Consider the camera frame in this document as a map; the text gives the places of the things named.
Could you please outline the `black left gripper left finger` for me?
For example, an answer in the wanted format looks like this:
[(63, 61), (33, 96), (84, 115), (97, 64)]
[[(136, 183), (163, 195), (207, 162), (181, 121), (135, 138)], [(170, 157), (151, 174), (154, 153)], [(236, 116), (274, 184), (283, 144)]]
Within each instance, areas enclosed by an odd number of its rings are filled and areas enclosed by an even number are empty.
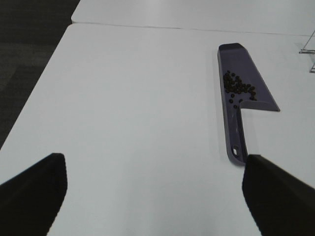
[(0, 186), (0, 234), (45, 236), (67, 192), (65, 156), (52, 153)]

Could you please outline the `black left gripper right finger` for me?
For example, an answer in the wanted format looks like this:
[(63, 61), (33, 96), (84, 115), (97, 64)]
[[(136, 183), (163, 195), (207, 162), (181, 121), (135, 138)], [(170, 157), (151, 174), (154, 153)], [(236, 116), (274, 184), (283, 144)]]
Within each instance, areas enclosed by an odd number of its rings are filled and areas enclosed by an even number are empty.
[(313, 236), (315, 190), (261, 155), (247, 157), (242, 191), (263, 236)]

